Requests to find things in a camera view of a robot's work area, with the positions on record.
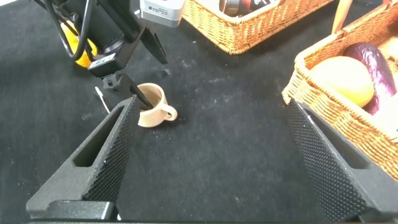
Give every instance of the dust speck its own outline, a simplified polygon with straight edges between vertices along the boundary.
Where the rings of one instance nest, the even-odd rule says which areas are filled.
[[[188,68],[188,64],[183,60],[182,61],[182,65],[185,67],[185,68]]]
[[[230,99],[232,99],[232,96],[227,96],[227,95],[223,95],[224,98],[224,102],[228,103]]]
[[[88,114],[83,114],[82,116],[81,116],[81,119],[83,120],[83,121],[85,121],[85,120],[87,120],[88,118],[91,118],[93,115],[91,114],[91,113],[88,113]]]
[[[209,80],[209,82],[210,83],[218,83],[218,82],[223,81],[223,80],[224,80],[224,78],[215,78],[213,80]]]

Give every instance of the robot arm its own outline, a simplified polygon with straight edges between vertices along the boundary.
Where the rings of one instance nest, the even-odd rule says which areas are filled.
[[[46,4],[43,5],[50,11],[57,26],[58,20],[62,18],[52,13],[54,10],[49,1],[45,0]],[[115,202],[142,108],[138,99],[145,104],[143,100],[146,98],[144,96],[140,98],[140,91],[127,75],[102,76],[102,74],[113,73],[123,68],[139,40],[152,54],[156,54],[155,57],[160,57],[158,58],[160,62],[167,62],[159,40],[147,28],[148,22],[141,22],[136,15],[129,12],[129,1],[96,0],[96,2],[98,4],[92,5],[92,0],[87,0],[86,4],[81,0],[52,0],[57,10],[74,22],[79,33],[82,34],[86,29],[87,37],[93,40],[103,55],[103,58],[90,65],[89,70],[103,79],[105,87],[117,88],[118,92],[128,96],[128,99],[120,102],[107,115],[81,146],[30,198],[26,204],[26,209],[32,218],[27,222],[30,224],[118,222]],[[167,7],[163,8],[161,4],[156,5],[153,2],[168,1],[144,1],[141,5],[145,6],[142,10],[144,17],[166,25],[178,25],[180,19],[172,19],[175,11],[169,13]],[[84,14],[81,19],[80,10],[86,13],[91,11],[92,15]]]
[[[85,49],[89,49],[87,39],[97,47],[97,57],[93,59],[88,70],[103,80],[104,88],[113,90],[119,101],[137,95],[141,101],[141,108],[153,108],[146,97],[126,74],[116,74],[128,63],[138,42],[162,64],[167,63],[164,50],[149,28],[149,21],[154,21],[170,27],[177,27],[184,7],[185,0],[141,0],[140,20],[131,13],[130,0],[35,0],[48,10],[60,34],[68,55],[78,60]],[[68,18],[75,25],[79,36],[79,43],[75,53],[72,52],[68,40],[60,27],[58,15],[54,8]]]

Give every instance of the yellow fruit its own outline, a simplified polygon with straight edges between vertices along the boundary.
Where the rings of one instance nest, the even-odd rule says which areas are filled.
[[[67,21],[67,22],[68,22],[68,24],[69,24],[70,26],[72,26],[72,27],[75,29],[75,26],[73,25],[73,23],[71,23],[70,21]],[[65,26],[63,23],[61,23],[61,28],[62,28],[63,32],[65,33],[67,39],[68,39],[70,48],[72,49],[72,52],[75,53],[76,50],[77,50],[77,45],[79,44],[79,39],[78,39],[78,37],[75,36],[75,35],[70,31],[70,29],[69,29],[67,26]],[[91,40],[88,40],[88,43],[89,43],[90,47],[92,48],[91,53],[93,54],[93,56],[97,55],[97,48],[96,48],[95,44],[92,43]],[[76,61],[76,63],[77,63],[78,65],[82,66],[82,67],[85,67],[85,68],[87,68],[88,66],[90,66],[91,61],[89,60],[86,51],[83,52],[83,55],[79,58],[79,60]]]
[[[332,57],[314,66],[311,72],[360,107],[369,103],[374,95],[372,78],[359,60]]]

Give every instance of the mug handle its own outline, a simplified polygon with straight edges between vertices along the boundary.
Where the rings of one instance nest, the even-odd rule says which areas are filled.
[[[174,107],[169,106],[169,105],[162,105],[162,110],[168,112],[166,114],[166,117],[164,119],[166,119],[167,121],[174,121],[177,118],[177,110],[174,109]]]

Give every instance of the wicker basket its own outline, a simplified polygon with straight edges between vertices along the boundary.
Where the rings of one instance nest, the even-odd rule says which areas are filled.
[[[229,54],[241,54],[333,0],[285,0],[243,17],[229,17],[187,0],[183,18]]]
[[[356,42],[372,42],[387,56],[387,46],[397,38],[394,31],[398,30],[397,19],[398,1],[393,0],[299,53],[293,76],[282,92],[287,104],[294,98],[309,105],[396,181],[397,132],[381,128],[381,124],[365,110],[330,87],[317,83],[309,69],[327,58],[341,55],[347,46]],[[389,67],[393,74],[398,71],[398,66],[392,61],[389,61]]]

